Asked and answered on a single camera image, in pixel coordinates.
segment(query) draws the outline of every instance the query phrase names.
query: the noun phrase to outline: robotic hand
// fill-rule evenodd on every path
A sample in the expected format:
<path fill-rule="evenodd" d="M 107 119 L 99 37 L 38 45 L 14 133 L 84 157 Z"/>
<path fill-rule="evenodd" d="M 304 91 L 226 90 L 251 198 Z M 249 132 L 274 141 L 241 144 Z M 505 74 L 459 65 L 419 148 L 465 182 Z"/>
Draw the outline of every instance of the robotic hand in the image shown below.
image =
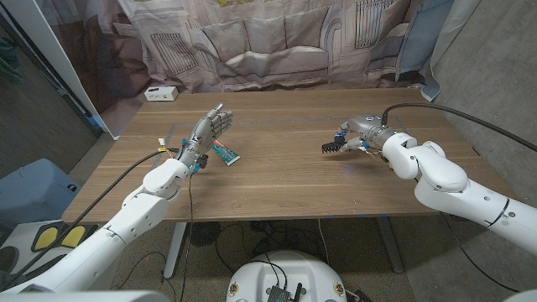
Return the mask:
<path fill-rule="evenodd" d="M 355 138 L 345 141 L 347 133 L 357 133 Z M 334 137 L 334 143 L 323 145 L 323 152 L 351 151 L 359 149 L 366 151 L 369 147 L 367 141 L 374 142 L 380 148 L 386 140 L 396 132 L 390 128 L 383 128 L 381 118 L 372 114 L 360 115 L 349 118 L 338 129 Z"/>
<path fill-rule="evenodd" d="M 222 107 L 210 110 L 196 124 L 178 156 L 146 174 L 143 184 L 125 198 L 121 210 L 102 228 L 48 271 L 3 294 L 108 290 L 123 249 L 166 217 L 169 204 L 180 194 L 175 180 L 187 180 L 196 161 L 231 126 L 232 113 L 220 113 Z"/>
<path fill-rule="evenodd" d="M 222 112 L 223 105 L 210 110 L 194 127 L 183 151 L 175 159 L 191 166 L 200 155 L 211 150 L 213 142 L 232 126 L 232 112 Z"/>
<path fill-rule="evenodd" d="M 347 133 L 357 136 L 345 142 Z M 361 115 L 344 122 L 334 142 L 324 144 L 322 151 L 367 152 L 368 141 L 382 149 L 383 159 L 399 178 L 412 180 L 421 174 L 414 194 L 423 205 L 479 223 L 537 255 L 537 209 L 468 179 L 436 143 L 418 146 L 407 133 L 383 126 L 380 117 Z"/>
<path fill-rule="evenodd" d="M 133 193 L 143 191 L 168 200 L 174 199 L 179 194 L 179 187 L 174 182 L 175 178 L 187 180 L 196 162 L 200 162 L 202 168 L 205 167 L 206 155 L 204 154 L 212 148 L 214 140 L 232 125 L 233 113 L 220 112 L 222 108 L 223 105 L 220 104 L 211 109 L 194 126 L 181 152 L 147 173 L 140 190 Z"/>

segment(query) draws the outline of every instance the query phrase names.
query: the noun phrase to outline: humanoid robot hand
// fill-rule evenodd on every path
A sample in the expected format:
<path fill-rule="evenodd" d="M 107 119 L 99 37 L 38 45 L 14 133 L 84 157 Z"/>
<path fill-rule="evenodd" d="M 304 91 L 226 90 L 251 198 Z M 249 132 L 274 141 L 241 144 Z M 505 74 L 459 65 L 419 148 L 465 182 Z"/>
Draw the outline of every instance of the humanoid robot hand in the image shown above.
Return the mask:
<path fill-rule="evenodd" d="M 220 112 L 224 106 L 216 106 L 203 117 L 192 130 L 183 151 L 175 159 L 187 166 L 192 165 L 201 155 L 211 150 L 214 140 L 232 125 L 232 112 Z"/>
<path fill-rule="evenodd" d="M 197 143 L 199 155 L 207 153 L 213 142 L 232 125 L 232 112 L 220 112 L 223 104 L 211 109 L 194 127 L 188 142 Z"/>
<path fill-rule="evenodd" d="M 362 151 L 367 147 L 365 142 L 367 139 L 371 139 L 374 129 L 381 128 L 381 118 L 374 116 L 373 114 L 359 115 L 349 118 L 338 129 L 336 140 L 338 137 L 344 137 L 347 133 L 357 133 L 355 138 L 351 138 L 348 142 L 343 144 L 339 151 L 350 151 L 354 149 L 360 149 Z"/>

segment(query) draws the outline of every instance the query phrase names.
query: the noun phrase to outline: yellow pad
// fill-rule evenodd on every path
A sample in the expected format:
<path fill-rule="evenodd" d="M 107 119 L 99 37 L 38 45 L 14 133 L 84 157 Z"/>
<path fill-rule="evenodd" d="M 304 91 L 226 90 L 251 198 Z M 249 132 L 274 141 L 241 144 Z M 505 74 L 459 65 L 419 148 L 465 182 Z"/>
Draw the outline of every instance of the yellow pad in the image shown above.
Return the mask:
<path fill-rule="evenodd" d="M 64 247 L 73 247 L 75 248 L 81 242 L 82 237 L 86 233 L 86 228 L 83 226 L 77 226 L 74 229 L 70 230 L 69 234 L 65 236 L 64 240 L 61 241 L 61 245 Z"/>
<path fill-rule="evenodd" d="M 48 247 L 58 236 L 58 229 L 51 227 L 44 230 L 40 235 L 39 239 L 35 243 L 34 250 L 40 250 L 42 248 Z"/>

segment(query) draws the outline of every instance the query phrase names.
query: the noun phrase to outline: table leg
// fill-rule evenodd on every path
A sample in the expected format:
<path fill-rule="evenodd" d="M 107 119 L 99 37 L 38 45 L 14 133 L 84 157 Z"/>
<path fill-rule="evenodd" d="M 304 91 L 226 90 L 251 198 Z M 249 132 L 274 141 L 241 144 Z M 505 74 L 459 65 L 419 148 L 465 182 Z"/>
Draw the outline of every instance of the table leg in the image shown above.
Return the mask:
<path fill-rule="evenodd" d="M 399 250 L 397 249 L 397 243 L 395 242 L 394 231 L 392 231 L 392 226 L 389 223 L 389 219 L 387 217 L 377 217 L 377 224 L 384 241 L 384 246 L 388 251 L 389 261 L 392 264 L 392 270 L 394 273 L 403 273 L 403 261 L 401 261 L 401 256 L 399 255 Z"/>
<path fill-rule="evenodd" d="M 168 258 L 166 259 L 166 265 L 164 266 L 164 277 L 171 279 L 175 275 L 175 269 L 179 262 L 179 255 L 181 245 L 183 243 L 183 237 L 185 236 L 186 222 L 175 223 L 174 235 L 171 238 L 171 244 L 169 245 Z"/>

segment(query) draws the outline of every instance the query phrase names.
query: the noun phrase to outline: blue container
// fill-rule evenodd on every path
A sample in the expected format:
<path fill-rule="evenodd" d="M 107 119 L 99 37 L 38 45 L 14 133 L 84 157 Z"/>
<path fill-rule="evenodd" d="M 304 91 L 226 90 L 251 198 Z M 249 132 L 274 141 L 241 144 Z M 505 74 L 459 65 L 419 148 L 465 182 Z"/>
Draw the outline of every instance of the blue container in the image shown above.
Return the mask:
<path fill-rule="evenodd" d="M 39 159 L 0 180 L 0 223 L 60 219 L 81 187 L 48 159 Z"/>

